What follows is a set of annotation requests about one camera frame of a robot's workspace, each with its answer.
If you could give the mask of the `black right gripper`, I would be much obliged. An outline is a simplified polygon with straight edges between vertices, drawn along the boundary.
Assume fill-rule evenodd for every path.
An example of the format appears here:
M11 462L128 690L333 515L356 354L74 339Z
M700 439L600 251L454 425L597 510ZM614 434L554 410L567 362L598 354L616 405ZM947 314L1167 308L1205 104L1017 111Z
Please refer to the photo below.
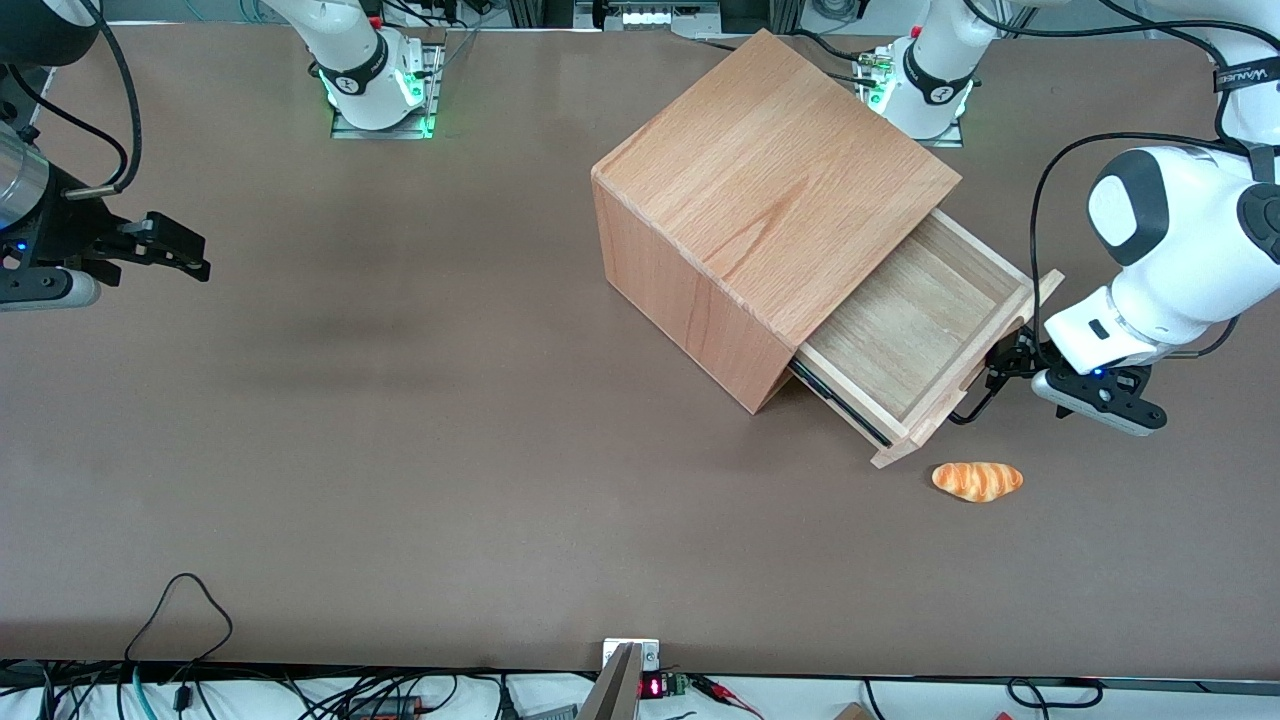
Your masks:
M79 269L108 287L118 287L122 269L109 259L137 265L179 270L197 282L209 282L211 264L205 260L205 237L160 211L147 211L127 222L110 211L101 199L69 200L68 190L86 184L60 168L50 170L47 188L35 210L28 232L28 259L33 266ZM122 233L134 246L106 252L102 240L113 243Z

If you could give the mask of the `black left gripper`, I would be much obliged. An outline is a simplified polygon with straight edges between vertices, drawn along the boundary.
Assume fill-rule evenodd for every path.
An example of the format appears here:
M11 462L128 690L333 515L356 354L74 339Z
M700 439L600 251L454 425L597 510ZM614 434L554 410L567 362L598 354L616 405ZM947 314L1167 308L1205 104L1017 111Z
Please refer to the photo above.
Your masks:
M1037 340L1033 334L1002 338L986 355L986 391L998 393L1012 378L1029 380L1061 361L1062 355L1052 340Z

